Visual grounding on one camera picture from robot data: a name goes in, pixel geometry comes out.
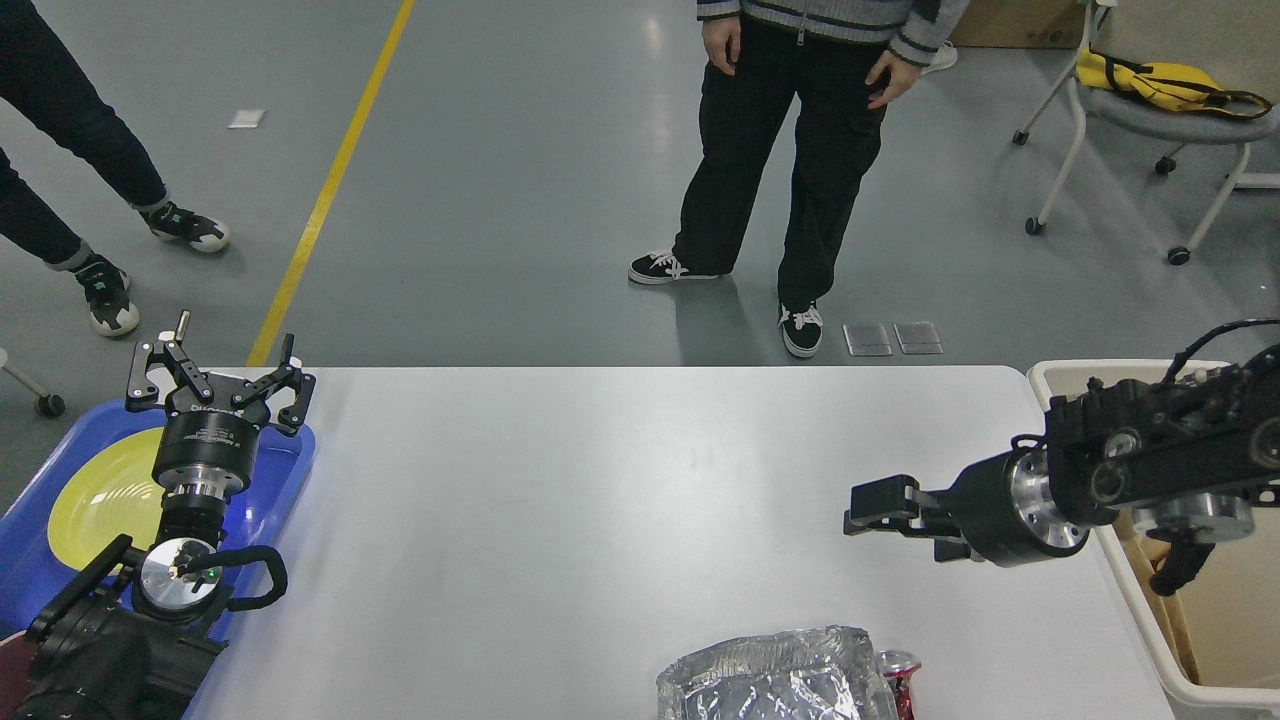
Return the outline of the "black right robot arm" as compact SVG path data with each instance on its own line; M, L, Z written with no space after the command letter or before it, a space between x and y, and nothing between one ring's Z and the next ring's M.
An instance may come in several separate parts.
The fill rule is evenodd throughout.
M1277 506L1277 347L1240 365L1190 373L1220 325L1176 354L1156 382L1092 378L1055 396L1044 430L965 468L946 489L897 474L852 487L844 533L927 538L934 560L1015 568L1076 553L1096 527L1129 512L1169 544L1149 588L1169 597L1221 543L1252 533L1254 509Z

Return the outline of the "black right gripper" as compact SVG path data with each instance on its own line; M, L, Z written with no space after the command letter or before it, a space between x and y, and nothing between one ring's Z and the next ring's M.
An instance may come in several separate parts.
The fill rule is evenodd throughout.
M854 486L844 534L873 530L936 539L937 562L972 559L1000 568L1070 557L1091 537L1053 501L1042 448L1016 448L974 462L937 493L923 491L910 475Z

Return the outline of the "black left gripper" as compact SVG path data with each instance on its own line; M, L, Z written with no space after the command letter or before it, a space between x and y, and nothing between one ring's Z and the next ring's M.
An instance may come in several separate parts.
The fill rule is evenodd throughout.
M138 342L131 360L125 410L142 413L159 407L159 388L148 373L163 366L175 389L191 389L201 404L215 393L207 374L183 350L191 311L183 309L175 329L155 341ZM294 336L282 341L278 366L236 391L236 409L207 406L192 400L165 404L163 428L152 478L170 493L215 495L229 498L250 488L262 427L283 436L297 436L305 424L316 378L293 356ZM289 405L271 410L269 400L292 392Z

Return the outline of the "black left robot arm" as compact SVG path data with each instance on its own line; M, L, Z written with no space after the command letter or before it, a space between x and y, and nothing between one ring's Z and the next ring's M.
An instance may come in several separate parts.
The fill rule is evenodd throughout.
M29 689L13 719L179 719L225 641L221 616L265 609L288 589L280 552L225 547L230 501L252 486L261 436L305 427L316 379L285 334L278 364L248 379L186 352L189 313L134 347L128 413L164 414L151 470L161 488L154 541L120 533L35 615Z

